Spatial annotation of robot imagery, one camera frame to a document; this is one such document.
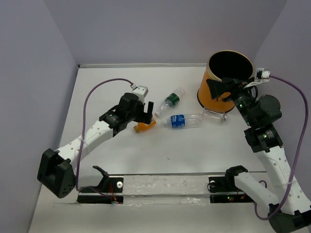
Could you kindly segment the orange juice plastic bottle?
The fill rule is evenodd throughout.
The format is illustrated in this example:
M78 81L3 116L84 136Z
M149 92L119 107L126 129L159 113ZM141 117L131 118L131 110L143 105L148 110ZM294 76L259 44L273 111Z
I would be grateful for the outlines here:
M133 127L133 129L136 133L143 133L143 132L146 132L152 129L155 125L156 125L156 120L152 118L152 121L150 124L138 123L136 126Z

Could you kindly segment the green label plastic bottle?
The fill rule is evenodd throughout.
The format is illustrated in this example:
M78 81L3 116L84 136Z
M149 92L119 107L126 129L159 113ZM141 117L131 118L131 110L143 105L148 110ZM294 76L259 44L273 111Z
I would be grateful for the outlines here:
M168 95L165 100L161 103L158 109L155 111L156 117L162 117L169 111L171 111L183 98L186 91L184 88L175 89L170 95Z

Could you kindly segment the blue label bottle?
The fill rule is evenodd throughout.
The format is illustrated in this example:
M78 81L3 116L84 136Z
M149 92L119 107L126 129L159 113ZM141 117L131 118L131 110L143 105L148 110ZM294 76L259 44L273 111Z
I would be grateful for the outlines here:
M162 121L166 128L179 129L179 128L195 128L202 124L202 114L178 114L172 115Z

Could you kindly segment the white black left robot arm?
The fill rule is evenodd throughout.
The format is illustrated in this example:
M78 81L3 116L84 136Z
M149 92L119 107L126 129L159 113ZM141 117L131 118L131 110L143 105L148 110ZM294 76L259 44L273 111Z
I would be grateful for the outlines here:
M150 124L153 102L144 103L135 93L125 93L117 105L101 115L82 134L56 150L43 152L37 179L59 199L78 188L80 162L103 142L125 130L130 122Z

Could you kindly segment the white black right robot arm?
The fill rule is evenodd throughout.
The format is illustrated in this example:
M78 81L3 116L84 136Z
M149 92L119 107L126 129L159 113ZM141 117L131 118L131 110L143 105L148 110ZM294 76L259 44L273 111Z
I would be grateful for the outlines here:
M207 80L212 99L228 92L223 101L234 102L247 126L245 139L253 153L264 166L275 190L269 191L256 181L243 166L229 168L224 177L228 190L239 189L248 195L256 208L259 206L269 211L263 221L269 221L276 233L291 233L311 224L311 201L302 191L294 176L296 162L289 165L283 142L273 126L280 119L280 103L271 95L259 99L251 94L251 89L269 82L269 77L253 77L246 81L223 78L221 81Z

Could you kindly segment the orange cylindrical bin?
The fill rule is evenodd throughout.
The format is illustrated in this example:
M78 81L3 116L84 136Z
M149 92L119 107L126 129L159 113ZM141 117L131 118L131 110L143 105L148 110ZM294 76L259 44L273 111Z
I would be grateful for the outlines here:
M251 60L244 54L232 51L222 50L212 54L207 62L206 70L197 92L197 99L200 105L208 110L223 113L230 112L235 105L232 101L223 102L222 99L229 96L229 93L223 93L218 99L213 100L208 80L222 81L222 78L232 78L247 80L252 77L254 67Z

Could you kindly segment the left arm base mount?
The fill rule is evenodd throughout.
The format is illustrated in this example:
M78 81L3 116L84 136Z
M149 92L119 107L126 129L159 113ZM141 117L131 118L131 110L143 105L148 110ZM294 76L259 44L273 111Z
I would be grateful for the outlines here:
M80 204L123 204L123 176L109 175L99 166L93 169L100 172L101 179L97 186L84 187L77 197Z

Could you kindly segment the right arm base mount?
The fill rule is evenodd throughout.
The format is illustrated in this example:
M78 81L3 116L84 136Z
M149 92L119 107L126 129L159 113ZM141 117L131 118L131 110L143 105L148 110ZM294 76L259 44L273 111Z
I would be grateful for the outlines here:
M224 176L208 178L207 190L210 192L210 203L253 203L254 201L235 185L226 182Z

